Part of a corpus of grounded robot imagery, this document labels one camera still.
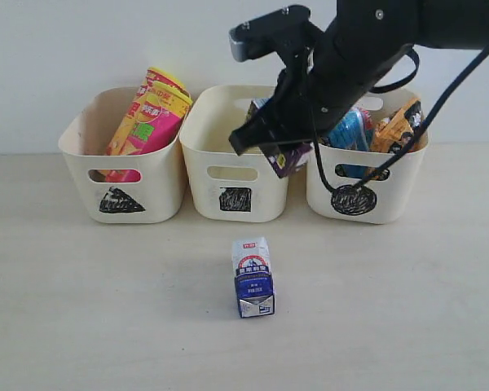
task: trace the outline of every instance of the white wall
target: white wall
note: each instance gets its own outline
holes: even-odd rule
[[[335,2],[306,0],[324,28]],[[0,0],[0,153],[57,152],[66,125],[101,90],[136,85],[149,65],[192,93],[225,83],[273,84],[273,55],[234,62],[227,31],[285,0]],[[426,108],[474,52],[420,49],[413,83]],[[403,62],[394,77],[408,69]],[[434,141],[489,140],[489,60],[434,123]]]

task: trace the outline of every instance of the snack package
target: snack package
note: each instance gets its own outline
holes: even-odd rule
[[[377,124],[371,152],[397,153],[415,134],[423,120],[421,101],[411,99],[400,110]]]
[[[362,108],[352,108],[335,128],[321,138],[321,143],[332,148],[369,152],[372,138],[371,114]],[[341,165],[336,172],[342,177],[361,179],[366,168],[358,165]]]
[[[173,76],[169,75],[166,72],[161,71],[158,68],[149,68],[147,70],[147,76],[143,80],[141,86],[138,88],[138,92],[134,97],[132,104],[129,107],[129,110],[123,117],[121,124],[117,128],[116,133],[112,137],[111,142],[107,145],[107,150],[105,155],[107,156],[118,156],[121,154],[121,149],[123,148],[123,144],[127,139],[130,131],[134,127],[134,123],[136,121],[136,113],[139,111],[141,106],[144,104],[145,97],[144,95],[147,93],[147,90],[150,88],[154,81],[160,81],[169,86],[173,86],[180,90],[183,94],[188,95],[185,91],[185,86],[180,81],[176,80]],[[108,170],[100,171],[103,175],[108,174]]]
[[[246,120],[250,120],[255,113],[266,104],[267,98],[252,100]],[[310,144],[302,143],[297,149],[283,152],[275,156],[267,156],[268,162],[274,169],[279,179],[287,178],[290,175],[300,171],[310,158],[310,152],[313,150]]]
[[[144,95],[144,103],[135,114],[135,121],[123,143],[120,155],[142,155],[159,151],[169,145],[192,105],[192,99],[177,88],[154,81]],[[112,170],[106,182],[137,182],[139,173],[131,169]]]
[[[234,284],[241,318],[275,313],[275,289],[265,238],[236,240],[232,245]]]

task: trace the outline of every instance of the purple package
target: purple package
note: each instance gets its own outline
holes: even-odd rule
[[[268,98],[252,100],[246,120],[248,121],[267,101]],[[267,160],[280,179],[287,178],[304,167],[310,159],[311,151],[313,151],[313,147],[308,143],[303,143],[292,151],[283,152],[275,156],[267,156]]]

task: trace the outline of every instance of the beige table surface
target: beige table surface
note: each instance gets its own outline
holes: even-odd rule
[[[432,146],[388,226],[316,215],[303,181],[263,225],[187,194],[106,226],[61,156],[0,156],[0,391],[489,390],[489,145]],[[277,314],[242,320],[230,247],[251,235]]]

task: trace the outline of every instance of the milk carton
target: milk carton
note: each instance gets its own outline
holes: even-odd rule
[[[240,317],[273,315],[275,289],[267,240],[236,240],[232,245],[232,263]]]

